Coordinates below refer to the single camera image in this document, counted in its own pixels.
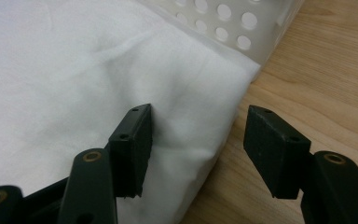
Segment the wooden surface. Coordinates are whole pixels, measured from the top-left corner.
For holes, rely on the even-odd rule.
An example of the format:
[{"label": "wooden surface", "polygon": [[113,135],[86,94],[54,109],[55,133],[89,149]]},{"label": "wooden surface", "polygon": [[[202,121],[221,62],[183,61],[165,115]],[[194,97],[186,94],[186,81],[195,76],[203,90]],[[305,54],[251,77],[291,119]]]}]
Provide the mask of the wooden surface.
[{"label": "wooden surface", "polygon": [[305,134],[311,152],[358,164],[358,1],[306,0],[240,105],[227,144],[182,224],[304,223],[300,200],[273,199],[242,149],[248,105]]}]

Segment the white fabric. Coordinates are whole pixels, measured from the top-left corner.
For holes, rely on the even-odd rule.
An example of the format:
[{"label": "white fabric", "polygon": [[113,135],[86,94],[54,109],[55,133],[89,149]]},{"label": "white fabric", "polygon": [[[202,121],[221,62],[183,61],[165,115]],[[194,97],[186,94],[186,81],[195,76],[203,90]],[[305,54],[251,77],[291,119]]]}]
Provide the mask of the white fabric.
[{"label": "white fabric", "polygon": [[151,103],[144,196],[118,200],[119,223],[180,221],[259,66],[173,24],[131,0],[0,1],[0,185],[68,176]]}]

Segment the wood grain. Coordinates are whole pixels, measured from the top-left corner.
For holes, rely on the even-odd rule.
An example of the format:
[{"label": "wood grain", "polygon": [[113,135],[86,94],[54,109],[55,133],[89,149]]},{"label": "wood grain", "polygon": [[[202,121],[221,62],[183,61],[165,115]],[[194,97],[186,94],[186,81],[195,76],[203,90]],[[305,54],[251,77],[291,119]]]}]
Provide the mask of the wood grain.
[{"label": "wood grain", "polygon": [[306,0],[239,107],[226,146],[182,224],[304,223],[273,199],[242,149],[248,105],[269,108],[311,141],[358,164],[358,1]]}]

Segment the white plastic basket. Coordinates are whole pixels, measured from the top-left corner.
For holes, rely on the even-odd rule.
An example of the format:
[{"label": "white plastic basket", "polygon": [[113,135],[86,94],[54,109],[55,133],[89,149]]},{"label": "white plastic basket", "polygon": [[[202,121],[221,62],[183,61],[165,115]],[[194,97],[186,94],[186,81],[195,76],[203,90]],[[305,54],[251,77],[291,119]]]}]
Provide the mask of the white plastic basket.
[{"label": "white plastic basket", "polygon": [[146,0],[264,65],[304,0]]}]

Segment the wooden table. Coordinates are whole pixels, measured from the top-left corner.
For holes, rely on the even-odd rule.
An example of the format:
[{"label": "wooden table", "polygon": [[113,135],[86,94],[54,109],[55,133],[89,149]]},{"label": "wooden table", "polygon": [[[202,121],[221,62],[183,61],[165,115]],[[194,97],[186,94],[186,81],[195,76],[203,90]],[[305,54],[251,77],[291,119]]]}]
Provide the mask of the wooden table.
[{"label": "wooden table", "polygon": [[312,141],[312,153],[335,151],[358,164],[358,1],[305,1],[243,98],[227,144],[182,224],[304,223],[301,195],[273,199],[242,149],[248,105],[291,123]]}]

